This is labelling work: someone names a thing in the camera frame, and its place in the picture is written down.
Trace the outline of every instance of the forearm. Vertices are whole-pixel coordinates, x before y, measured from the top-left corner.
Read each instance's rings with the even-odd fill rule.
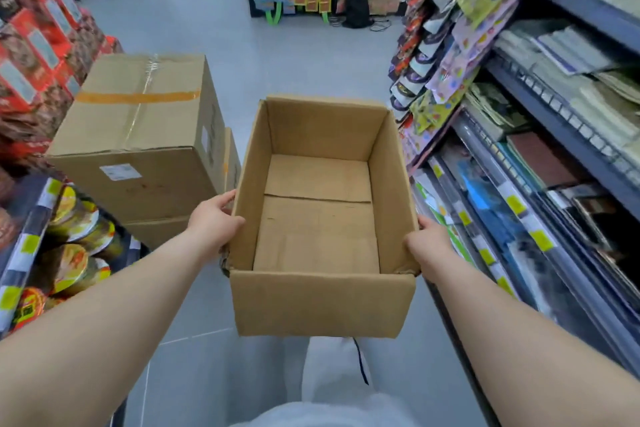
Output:
[[[0,342],[0,424],[104,424],[202,267],[189,231]]]
[[[631,426],[640,383],[452,253],[436,285],[503,427]]]

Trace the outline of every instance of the sealed cardboard box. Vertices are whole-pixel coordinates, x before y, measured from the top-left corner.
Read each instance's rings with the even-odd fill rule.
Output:
[[[103,55],[48,158],[121,223],[188,216],[224,188],[225,124],[204,55]]]
[[[138,221],[124,225],[134,237],[152,250],[169,241],[187,229],[188,216],[170,218],[169,220]]]
[[[225,128],[225,165],[223,169],[225,173],[225,192],[238,186],[241,170],[242,164],[240,164],[240,159],[238,158],[234,134],[227,127]]]
[[[229,245],[240,335],[396,337],[420,271],[392,113],[360,100],[261,101]]]

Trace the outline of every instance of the hand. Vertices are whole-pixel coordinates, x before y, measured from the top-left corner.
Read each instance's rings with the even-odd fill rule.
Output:
[[[187,232],[196,236],[198,245],[202,244],[207,260],[212,259],[244,225],[242,216],[231,216],[225,208],[235,197],[235,189],[219,194],[198,204],[191,213]]]
[[[445,227],[422,215],[418,215],[418,224],[420,231],[409,233],[404,243],[420,264],[422,276],[436,284],[438,269],[447,266],[456,252]]]

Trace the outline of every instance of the orange tape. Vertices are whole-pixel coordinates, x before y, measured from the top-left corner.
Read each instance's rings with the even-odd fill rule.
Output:
[[[173,91],[171,93],[91,93],[81,91],[76,96],[80,103],[170,103],[173,101],[191,101],[200,97],[200,90]]]

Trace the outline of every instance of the tile floor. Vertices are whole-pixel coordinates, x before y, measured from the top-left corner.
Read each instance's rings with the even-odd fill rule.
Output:
[[[251,19],[246,0],[83,0],[129,53],[204,52],[244,155],[258,100],[272,92],[385,99],[401,33]],[[419,280],[396,340],[362,340],[374,384],[424,425],[484,426],[428,289]],[[304,339],[237,336],[228,281],[208,265],[129,395],[125,425],[219,427],[296,399]]]

